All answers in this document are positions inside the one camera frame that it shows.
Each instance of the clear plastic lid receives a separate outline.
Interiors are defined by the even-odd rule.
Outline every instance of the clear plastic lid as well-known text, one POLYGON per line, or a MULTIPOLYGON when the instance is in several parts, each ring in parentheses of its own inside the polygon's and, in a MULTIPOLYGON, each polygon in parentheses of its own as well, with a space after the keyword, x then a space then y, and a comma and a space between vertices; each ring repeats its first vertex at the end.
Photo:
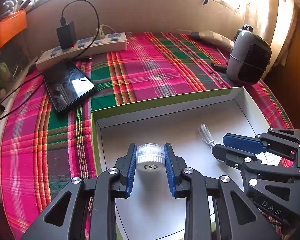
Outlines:
POLYGON ((146 143, 138 147, 137 158, 141 155, 157 154, 164 157, 164 149, 155 143, 146 143))

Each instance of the blue gripper pad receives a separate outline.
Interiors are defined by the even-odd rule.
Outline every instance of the blue gripper pad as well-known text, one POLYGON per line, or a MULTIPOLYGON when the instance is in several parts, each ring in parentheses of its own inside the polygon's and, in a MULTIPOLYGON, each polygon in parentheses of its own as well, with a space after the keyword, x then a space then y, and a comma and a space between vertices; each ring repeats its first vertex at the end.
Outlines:
POLYGON ((166 172, 167 172, 167 179, 168 179, 168 183, 169 183, 169 190, 172 194, 172 196, 174 197, 176 194, 176 182, 175 182, 175 176, 174 176, 174 172, 173 172, 173 168, 172 168, 172 163, 170 160, 170 156, 169 156, 169 152, 167 149, 167 146, 164 145, 164 158, 166 160, 166 172))
POLYGON ((250 152, 253 154, 259 154, 261 152, 266 152, 266 147, 262 145, 260 141, 254 141, 250 139, 245 139, 241 137, 236 137, 233 135, 226 134, 223 137, 223 143, 225 146, 229 146, 238 150, 250 152))
POLYGON ((130 197, 130 193, 132 192, 134 174, 136 173, 136 157, 137 157, 137 146, 135 145, 133 149, 132 158, 130 161, 128 176, 127 176, 127 188, 126 188, 127 197, 130 197))

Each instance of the phone screen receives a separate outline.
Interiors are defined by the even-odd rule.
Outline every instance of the phone screen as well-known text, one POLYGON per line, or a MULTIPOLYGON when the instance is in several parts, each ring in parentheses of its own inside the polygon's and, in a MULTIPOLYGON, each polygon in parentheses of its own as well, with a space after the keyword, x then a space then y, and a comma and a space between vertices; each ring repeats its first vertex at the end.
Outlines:
POLYGON ((72 62, 61 61, 43 72, 44 81, 56 111, 89 96, 95 84, 72 62))

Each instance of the black power adapter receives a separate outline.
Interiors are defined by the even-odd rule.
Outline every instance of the black power adapter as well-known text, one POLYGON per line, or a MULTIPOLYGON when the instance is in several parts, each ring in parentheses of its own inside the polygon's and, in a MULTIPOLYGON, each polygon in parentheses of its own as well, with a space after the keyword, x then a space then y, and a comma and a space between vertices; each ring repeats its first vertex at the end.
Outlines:
POLYGON ((57 28, 57 35, 61 49, 68 49, 77 42, 77 35, 75 34, 74 22, 66 23, 65 18, 60 19, 61 26, 57 28))

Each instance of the white plastic container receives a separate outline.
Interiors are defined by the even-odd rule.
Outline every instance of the white plastic container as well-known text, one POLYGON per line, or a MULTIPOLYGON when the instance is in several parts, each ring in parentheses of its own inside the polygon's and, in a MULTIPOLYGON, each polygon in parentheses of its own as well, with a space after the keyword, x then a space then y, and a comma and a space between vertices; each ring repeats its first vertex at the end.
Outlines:
POLYGON ((143 144, 137 149, 137 168, 142 171, 158 171, 165 167, 164 149, 154 143, 143 144))

